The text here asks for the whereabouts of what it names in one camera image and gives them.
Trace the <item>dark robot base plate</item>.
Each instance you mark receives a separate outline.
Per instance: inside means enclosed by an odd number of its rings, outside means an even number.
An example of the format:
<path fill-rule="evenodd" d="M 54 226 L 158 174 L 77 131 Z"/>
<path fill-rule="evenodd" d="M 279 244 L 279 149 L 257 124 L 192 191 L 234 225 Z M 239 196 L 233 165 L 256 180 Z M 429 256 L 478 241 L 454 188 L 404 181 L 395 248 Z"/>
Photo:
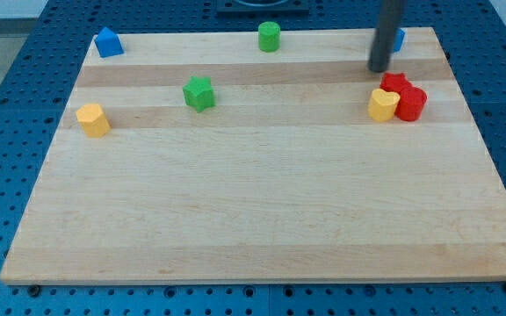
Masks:
<path fill-rule="evenodd" d="M 308 13 L 308 0 L 215 0 L 219 15 L 241 13 Z"/>

